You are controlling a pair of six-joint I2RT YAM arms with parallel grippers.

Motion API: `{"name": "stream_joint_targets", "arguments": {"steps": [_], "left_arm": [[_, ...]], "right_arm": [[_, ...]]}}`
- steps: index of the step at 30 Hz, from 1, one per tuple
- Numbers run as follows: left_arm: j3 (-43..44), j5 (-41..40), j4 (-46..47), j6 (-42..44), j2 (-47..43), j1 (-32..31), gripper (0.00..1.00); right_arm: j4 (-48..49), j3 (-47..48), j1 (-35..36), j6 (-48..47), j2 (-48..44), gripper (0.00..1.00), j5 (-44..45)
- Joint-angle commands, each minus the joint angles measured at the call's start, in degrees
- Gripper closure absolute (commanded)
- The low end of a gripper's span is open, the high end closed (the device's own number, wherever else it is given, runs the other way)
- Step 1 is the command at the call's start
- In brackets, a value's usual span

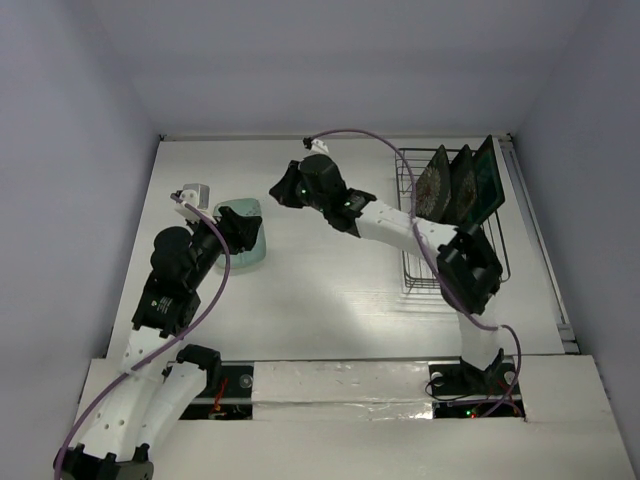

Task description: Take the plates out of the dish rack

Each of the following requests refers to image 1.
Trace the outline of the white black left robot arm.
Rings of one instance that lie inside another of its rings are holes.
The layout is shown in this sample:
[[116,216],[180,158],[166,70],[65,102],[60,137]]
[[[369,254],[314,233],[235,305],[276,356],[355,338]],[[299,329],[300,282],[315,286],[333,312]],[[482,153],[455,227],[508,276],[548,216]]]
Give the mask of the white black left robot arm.
[[183,227],[154,239],[151,272],[116,377],[67,434],[57,479],[150,479],[155,457],[184,410],[221,383],[218,351],[186,342],[211,312],[198,288],[219,257],[252,249],[262,219],[221,206],[211,216],[180,200]]

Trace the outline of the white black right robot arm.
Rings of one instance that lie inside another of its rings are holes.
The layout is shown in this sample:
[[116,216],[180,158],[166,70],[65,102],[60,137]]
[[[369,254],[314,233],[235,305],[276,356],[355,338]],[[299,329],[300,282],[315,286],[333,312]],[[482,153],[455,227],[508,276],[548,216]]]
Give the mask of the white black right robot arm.
[[480,226],[424,220],[371,193],[349,188],[337,164],[323,154],[291,161],[269,195],[288,208],[317,210],[340,232],[423,259],[443,299],[456,311],[462,384],[482,392],[496,381],[504,349],[498,338],[500,326],[488,307],[500,288],[503,269]]

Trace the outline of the black floral square plate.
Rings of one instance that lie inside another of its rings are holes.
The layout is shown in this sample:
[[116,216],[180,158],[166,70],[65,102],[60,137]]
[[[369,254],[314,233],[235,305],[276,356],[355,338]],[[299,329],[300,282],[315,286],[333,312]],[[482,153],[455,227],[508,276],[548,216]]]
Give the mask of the black floral square plate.
[[440,145],[415,185],[415,213],[418,217],[440,222],[450,202],[451,177],[447,151]]

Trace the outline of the black teal square plate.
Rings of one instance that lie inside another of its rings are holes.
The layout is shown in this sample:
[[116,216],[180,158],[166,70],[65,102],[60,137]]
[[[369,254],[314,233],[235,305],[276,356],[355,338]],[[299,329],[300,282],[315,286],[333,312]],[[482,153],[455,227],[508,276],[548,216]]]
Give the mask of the black teal square plate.
[[482,224],[505,202],[493,137],[488,135],[472,157],[477,198],[469,220]]

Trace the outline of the light green ceramic plate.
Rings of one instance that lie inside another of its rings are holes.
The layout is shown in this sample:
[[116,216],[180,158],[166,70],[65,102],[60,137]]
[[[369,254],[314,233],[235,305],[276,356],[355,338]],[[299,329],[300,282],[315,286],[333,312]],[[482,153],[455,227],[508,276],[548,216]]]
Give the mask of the light green ceramic plate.
[[247,218],[234,223],[239,226],[239,234],[234,234],[230,248],[230,261],[227,261],[224,254],[221,254],[216,260],[219,268],[225,268],[230,264],[231,270],[239,270],[254,267],[266,258],[267,245],[264,230],[264,222],[262,220],[262,209],[258,199],[255,198],[237,198],[223,202],[219,202],[214,210],[214,216],[220,220],[224,218],[222,210],[231,209],[237,217]]

